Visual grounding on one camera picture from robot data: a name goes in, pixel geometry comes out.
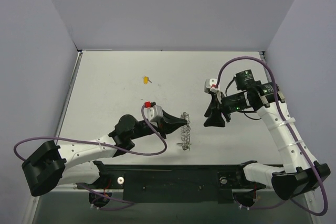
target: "white table surface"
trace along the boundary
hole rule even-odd
[[[205,79],[217,78],[221,66],[238,56],[260,59],[258,52],[85,51],[60,136],[79,140],[98,138],[113,131],[124,114],[142,120],[142,104],[152,101],[173,116],[180,117],[184,111],[190,114],[190,151],[176,145],[181,142],[178,130],[167,136],[168,150],[159,156],[125,154],[102,159],[105,164],[239,164],[252,159],[281,164],[261,120],[252,121],[234,113],[225,128],[203,127],[211,99],[203,92]],[[225,90],[235,73],[246,69],[253,71],[256,80],[267,82],[262,65],[242,60],[224,70],[221,89]],[[148,76],[152,83],[144,84],[143,76]],[[228,94],[235,92],[233,84]],[[138,152],[157,152],[163,148],[155,135],[134,143],[133,151]]]

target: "white wall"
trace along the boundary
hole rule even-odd
[[[29,188],[13,145],[55,132],[77,51],[51,0],[0,6],[0,222],[17,224]]]
[[[266,50],[294,0],[52,0],[79,49]]]
[[[295,0],[266,51],[297,128],[320,162],[327,162],[329,212],[336,218],[336,0]]]

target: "black cable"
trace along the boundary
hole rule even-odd
[[[259,120],[261,120],[261,118],[251,118],[251,117],[249,117],[247,114],[246,114],[246,112],[243,112],[244,113],[244,115],[247,117],[247,118],[249,118],[249,119],[251,119],[251,120],[254,120],[254,121],[259,121]]]
[[[246,114],[249,114],[249,113],[257,113],[257,111],[253,110],[253,111],[244,111],[244,110],[241,110],[241,111],[238,111],[239,113],[246,113]]]
[[[227,90],[230,88],[230,86],[235,81],[235,79],[236,79],[236,77],[233,77],[232,80],[229,82],[229,84],[226,86],[226,89],[225,89],[225,96],[226,97],[227,97]]]

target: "gray floor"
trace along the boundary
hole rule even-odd
[[[258,194],[259,206],[279,202],[273,192]],[[110,202],[107,207],[120,204]],[[33,224],[117,224],[117,223],[255,223],[291,224],[312,223],[310,216],[291,202],[274,210],[239,210],[237,204],[219,205],[216,202],[195,204],[137,204],[131,208],[105,212],[90,210],[88,193],[50,192],[40,198]]]

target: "metal frame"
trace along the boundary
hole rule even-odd
[[[84,52],[85,52],[85,50],[78,52],[77,61],[75,63],[75,66],[74,66],[74,69],[73,69],[73,72],[72,72],[68,93],[66,95],[65,102],[64,102],[62,112],[61,112],[61,115],[60,115],[60,119],[59,119],[59,122],[58,122],[58,125],[57,125],[57,128],[56,128],[56,131],[55,131],[55,136],[60,135],[62,125],[63,125],[63,122],[64,122],[64,118],[65,118],[67,108],[68,108],[68,105],[69,105],[69,101],[70,101],[70,98],[71,98],[71,93],[72,93],[72,90],[74,88],[75,80],[76,80],[76,77],[77,77],[80,62],[81,62],[82,55],[83,55]],[[265,59],[264,52],[261,51],[261,52],[259,52],[259,54],[260,54],[260,58],[265,63],[267,63],[267,61]],[[265,73],[266,73],[266,76],[267,76],[267,80],[270,81],[270,77],[269,77],[268,72],[265,71]],[[73,191],[73,190],[77,190],[76,185],[63,185],[63,186],[58,186],[54,189],[54,191]],[[316,201],[314,193],[310,191],[308,193],[305,193],[304,196],[306,198],[308,208],[310,210],[313,210],[313,211],[318,211],[319,208],[321,207],[321,204],[319,204]],[[35,216],[35,212],[36,212],[36,209],[37,209],[38,202],[39,202],[39,197],[30,196],[29,201],[28,201],[28,205],[27,205],[27,208],[26,208],[23,220],[22,220],[22,224],[32,224],[34,216]],[[314,215],[310,215],[310,216],[311,216],[313,224],[321,224],[322,223],[321,218],[319,218],[317,216],[314,216]]]
[[[63,121],[64,121],[64,118],[65,118],[65,115],[66,115],[66,112],[67,112],[67,109],[68,109],[69,101],[70,101],[70,98],[71,98],[71,93],[72,93],[72,90],[74,88],[75,80],[76,80],[76,77],[77,77],[79,65],[80,65],[80,62],[81,62],[81,59],[82,59],[82,55],[83,55],[83,51],[79,51],[78,55],[77,55],[77,60],[76,60],[75,66],[74,66],[73,71],[72,71],[69,89],[68,89],[68,92],[67,92],[64,104],[63,104],[62,112],[61,112],[61,115],[60,115],[60,118],[59,118],[54,136],[59,136],[59,134],[61,132]],[[39,198],[40,197],[33,197],[33,196],[29,197],[28,205],[26,207],[26,211],[25,211],[24,217],[22,219],[22,224],[32,224],[33,223],[33,219],[34,219],[34,216],[35,216],[35,212],[36,212],[36,209],[37,209],[37,204],[39,202]]]

